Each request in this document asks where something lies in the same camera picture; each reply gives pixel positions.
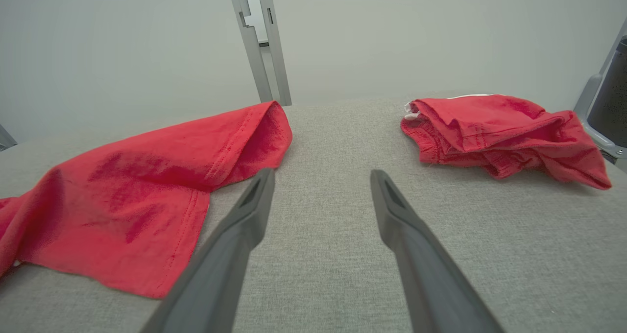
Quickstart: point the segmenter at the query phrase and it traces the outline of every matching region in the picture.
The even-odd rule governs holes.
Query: folded red garment
[[[401,130],[418,143],[421,162],[481,166],[495,179],[537,168],[563,183],[612,187],[600,151],[571,110],[551,114],[506,95],[417,99],[410,109]]]
[[[18,259],[163,297],[190,261],[210,192],[277,168],[290,143],[273,101],[72,158],[0,199],[0,273]]]

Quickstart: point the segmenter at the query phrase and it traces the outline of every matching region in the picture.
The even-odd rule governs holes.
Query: gray upholstered table
[[[388,172],[507,331],[624,331],[627,174],[608,165],[614,188],[599,191],[534,171],[495,181],[480,168],[421,164],[399,129],[406,101],[285,109],[294,140],[234,331],[410,331],[394,255],[379,239],[372,168]],[[0,197],[90,148],[206,115],[20,144],[0,153]],[[211,194],[200,241],[246,184]],[[25,264],[0,279],[0,331],[137,332],[158,303]]]

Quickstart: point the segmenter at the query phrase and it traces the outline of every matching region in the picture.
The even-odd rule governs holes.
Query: red cloth
[[[18,259],[163,297],[190,261],[210,192],[277,168],[290,143],[273,101],[72,158],[0,199],[0,273]]]
[[[415,120],[401,130],[420,147],[420,161],[483,167],[495,179],[537,168],[558,181],[607,190],[605,161],[571,110],[547,113],[506,95],[417,99]]]

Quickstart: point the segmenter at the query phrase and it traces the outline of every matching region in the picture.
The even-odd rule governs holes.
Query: metal frame
[[[270,90],[268,74],[266,74],[262,52],[259,50],[257,33],[255,32],[255,28],[251,25],[246,25],[246,21],[244,20],[244,16],[250,16],[248,0],[231,0],[231,2],[233,3],[235,17],[237,18],[237,22],[240,26],[241,38],[244,41],[244,48],[246,48],[248,62],[250,63],[250,68],[253,71],[253,78],[255,79],[255,85],[257,85],[259,99],[261,101],[271,101],[272,92]]]
[[[264,23],[266,24],[266,32],[268,33],[268,43],[270,55],[272,56],[272,65],[276,74],[276,85],[278,86],[278,102],[281,105],[291,105],[291,95],[289,94],[289,85],[287,83],[287,71],[283,59],[283,51],[281,49],[281,38],[278,34],[278,21],[276,19],[276,10],[273,0],[260,0],[262,4],[262,14],[264,15]]]
[[[16,144],[18,144],[17,141],[15,141],[15,139],[13,139],[11,135],[9,135],[9,133],[4,129],[4,127],[0,125],[0,145],[4,145],[4,147],[9,148],[9,147],[13,147]]]
[[[623,35],[625,35],[626,33],[627,33],[627,18],[625,18],[625,22],[623,23],[623,26],[621,27],[620,32],[618,32],[618,36],[616,36],[616,40],[614,41],[614,44],[610,48],[609,54],[607,54],[607,57],[605,58],[605,62],[603,63],[601,70],[599,70],[598,74],[594,74],[588,79],[586,86],[584,87],[583,92],[581,92],[581,95],[579,96],[579,100],[577,101],[577,104],[575,105],[575,108],[574,108],[574,112],[577,114],[579,120],[581,121],[581,124],[583,125],[584,130],[586,130],[587,134],[590,135],[590,137],[592,137],[594,143],[599,148],[601,148],[602,150],[604,150],[605,152],[607,152],[609,155],[611,155],[612,157],[616,159],[627,159],[627,153],[625,153],[625,147],[627,146],[616,145],[614,142],[610,141],[610,139],[605,137],[603,134],[601,134],[597,130],[594,130],[594,128],[591,127],[590,124],[587,122],[587,117],[590,112],[590,108],[594,104],[594,100],[596,99],[596,96],[599,92],[599,88],[601,87],[601,84],[603,83],[603,79],[606,74],[607,68],[609,68],[609,64],[611,63],[612,58],[614,57],[614,52],[616,51],[616,48],[618,47],[618,43],[623,38]]]
[[[262,59],[262,52],[259,48],[257,33],[255,32],[255,27],[246,25],[246,20],[244,19],[244,16],[250,16],[248,0],[231,0],[231,2],[233,3],[233,9],[235,10],[238,24],[240,25],[241,37],[244,41],[246,54],[248,54],[248,62],[253,71],[259,98],[261,101],[271,101],[273,100],[273,96],[270,90],[264,60]],[[272,65],[276,75],[276,85],[278,87],[279,96],[274,97],[274,99],[281,105],[291,105],[291,96],[289,95],[287,73],[285,70],[283,52],[281,50],[281,39],[278,35],[274,2],[272,0],[260,0],[260,3],[262,6],[262,14],[264,15],[266,32],[268,33],[270,56],[272,58]]]

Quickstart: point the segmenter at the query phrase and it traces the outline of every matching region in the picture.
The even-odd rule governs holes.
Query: gray fabric surface
[[[627,175],[608,165],[614,188],[599,191],[533,171],[495,181],[480,168],[421,164],[399,128],[406,101],[286,108],[294,141],[234,331],[410,331],[394,255],[378,235],[372,168],[388,172],[507,331],[624,331]],[[80,152],[199,117],[10,148],[0,153],[0,197]],[[199,243],[247,184],[211,194]],[[25,264],[0,279],[0,331],[137,332],[158,303]]]

